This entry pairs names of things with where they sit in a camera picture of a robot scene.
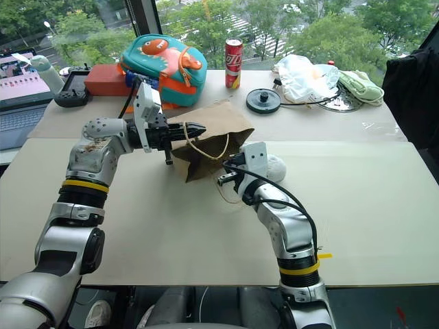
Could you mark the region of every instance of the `street lamp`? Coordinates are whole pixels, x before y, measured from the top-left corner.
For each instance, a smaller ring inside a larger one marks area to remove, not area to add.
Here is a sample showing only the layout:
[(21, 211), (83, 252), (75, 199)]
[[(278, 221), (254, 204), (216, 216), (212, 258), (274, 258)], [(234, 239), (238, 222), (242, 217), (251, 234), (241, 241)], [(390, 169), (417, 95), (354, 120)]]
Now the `street lamp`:
[(52, 34), (55, 34), (55, 31), (52, 30), (52, 28), (50, 27), (50, 23), (48, 21), (44, 21), (44, 26), (47, 27), (48, 29), (50, 29), (50, 31), (52, 32)]

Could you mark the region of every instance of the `backpack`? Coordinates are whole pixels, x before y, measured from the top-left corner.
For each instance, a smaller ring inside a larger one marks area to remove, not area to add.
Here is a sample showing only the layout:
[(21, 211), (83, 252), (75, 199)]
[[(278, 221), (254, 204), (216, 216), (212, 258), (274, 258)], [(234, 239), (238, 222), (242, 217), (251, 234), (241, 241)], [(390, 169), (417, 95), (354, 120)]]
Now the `backpack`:
[(137, 37), (120, 60), (126, 72), (150, 77), (164, 102), (191, 106), (200, 98), (206, 81), (207, 61), (197, 49), (171, 36)]

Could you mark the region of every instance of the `red can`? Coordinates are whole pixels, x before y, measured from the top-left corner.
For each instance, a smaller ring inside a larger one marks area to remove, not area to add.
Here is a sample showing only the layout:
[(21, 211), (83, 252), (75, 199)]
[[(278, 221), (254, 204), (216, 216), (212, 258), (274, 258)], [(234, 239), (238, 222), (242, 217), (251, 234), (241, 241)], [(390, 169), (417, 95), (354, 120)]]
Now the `red can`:
[(228, 38), (226, 40), (226, 87), (239, 88), (241, 82), (242, 40)]

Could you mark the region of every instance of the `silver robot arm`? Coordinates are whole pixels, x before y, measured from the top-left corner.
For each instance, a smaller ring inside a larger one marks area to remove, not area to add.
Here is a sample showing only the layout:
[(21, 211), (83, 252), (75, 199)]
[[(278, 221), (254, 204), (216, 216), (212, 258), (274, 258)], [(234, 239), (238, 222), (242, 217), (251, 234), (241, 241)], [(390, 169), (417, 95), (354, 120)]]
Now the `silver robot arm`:
[[(190, 137), (205, 128), (187, 124)], [(168, 124), (156, 90), (141, 83), (134, 122), (95, 119), (82, 129), (70, 153), (66, 180), (35, 248), (34, 270), (0, 289), (1, 329), (63, 328), (84, 274), (100, 265), (105, 234), (104, 203), (117, 161), (133, 149), (164, 150), (171, 164), (171, 142), (185, 139), (181, 123)]]
[(219, 185), (235, 182), (235, 191), (254, 207), (270, 234), (285, 300), (283, 327), (335, 329), (325, 285), (318, 274), (315, 225), (297, 199), (261, 179), (267, 178), (268, 170), (265, 143), (244, 145), (224, 167), (227, 174), (218, 177)]

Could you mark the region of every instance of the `window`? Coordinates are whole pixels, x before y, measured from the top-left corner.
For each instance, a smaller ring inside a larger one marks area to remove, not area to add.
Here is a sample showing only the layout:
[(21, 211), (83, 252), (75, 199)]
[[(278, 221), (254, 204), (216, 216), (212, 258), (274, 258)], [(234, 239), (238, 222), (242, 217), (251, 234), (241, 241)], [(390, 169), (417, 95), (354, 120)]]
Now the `window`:
[(417, 49), (438, 20), (428, 0), (156, 0), (164, 34), (224, 68), (224, 43), (244, 41), (243, 69), (270, 69), (295, 53), (335, 61), (381, 84), (388, 59)]
[(1, 0), (0, 51), (34, 48), (57, 69), (115, 63), (135, 38), (123, 0)]

